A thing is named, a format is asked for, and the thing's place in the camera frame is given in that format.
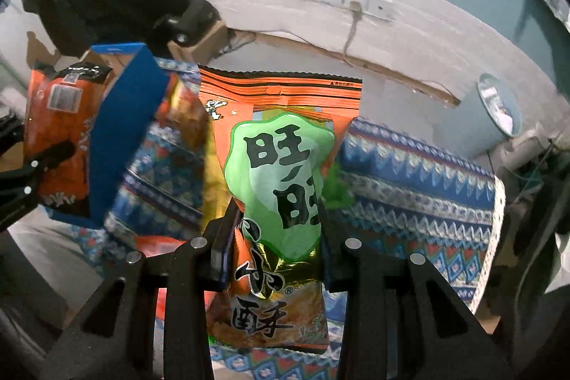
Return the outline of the red yellow fries snack bag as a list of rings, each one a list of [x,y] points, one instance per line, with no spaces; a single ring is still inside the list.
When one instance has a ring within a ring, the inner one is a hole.
[[[209,178],[211,122],[186,73],[170,76],[166,93],[129,166],[138,210],[129,217],[137,249],[166,253],[200,236],[227,205]]]

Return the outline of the small brown cardboard box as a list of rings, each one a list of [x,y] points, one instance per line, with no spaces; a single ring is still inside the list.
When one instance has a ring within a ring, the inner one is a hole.
[[[191,46],[180,46],[175,41],[167,44],[176,61],[194,64],[209,64],[228,43],[228,29],[223,20],[216,21],[201,41]]]

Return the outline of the light blue waste bin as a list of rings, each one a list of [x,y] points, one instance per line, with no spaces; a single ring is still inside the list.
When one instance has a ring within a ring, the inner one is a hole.
[[[490,73],[479,76],[441,126],[445,147],[472,159],[520,134],[523,117],[515,94]]]

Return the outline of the orange green rice cracker bag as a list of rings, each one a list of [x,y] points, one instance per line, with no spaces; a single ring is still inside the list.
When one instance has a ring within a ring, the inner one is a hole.
[[[355,77],[200,70],[200,100],[237,212],[229,269],[205,296],[209,334],[237,348],[322,353],[317,277],[330,167],[361,107]]]

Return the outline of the blue patterned tablecloth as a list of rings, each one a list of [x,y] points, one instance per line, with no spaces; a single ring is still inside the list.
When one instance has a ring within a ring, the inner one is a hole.
[[[216,197],[233,202],[216,150],[208,162]],[[475,316],[484,278],[501,229],[501,182],[478,166],[414,138],[357,117],[338,150],[325,187],[323,207],[336,225],[373,251],[406,259],[426,257]],[[323,289],[328,344],[322,353],[290,348],[237,348],[208,331],[213,378],[340,379],[337,376],[347,295]],[[159,289],[156,323],[163,328],[165,289]]]

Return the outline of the blue cardboard box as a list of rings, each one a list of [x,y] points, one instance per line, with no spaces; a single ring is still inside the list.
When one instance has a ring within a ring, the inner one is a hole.
[[[123,67],[103,97],[90,133],[90,217],[81,225],[100,229],[113,206],[125,170],[159,109],[169,76],[144,43],[101,44],[92,50],[118,59]]]

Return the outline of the black cylinder device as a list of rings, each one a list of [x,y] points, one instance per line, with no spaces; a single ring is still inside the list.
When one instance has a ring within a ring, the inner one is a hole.
[[[194,0],[180,15],[163,15],[152,25],[152,39],[166,44],[174,41],[187,47],[197,44],[220,20],[218,10],[206,0]]]

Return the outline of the orange snack bag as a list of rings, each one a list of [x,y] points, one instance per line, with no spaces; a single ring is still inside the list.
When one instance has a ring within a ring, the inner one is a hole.
[[[72,157],[43,176],[38,194],[44,205],[83,216],[89,212],[90,132],[112,77],[111,67],[90,62],[62,71],[38,63],[32,70],[24,158],[32,161],[60,143],[74,146]]]

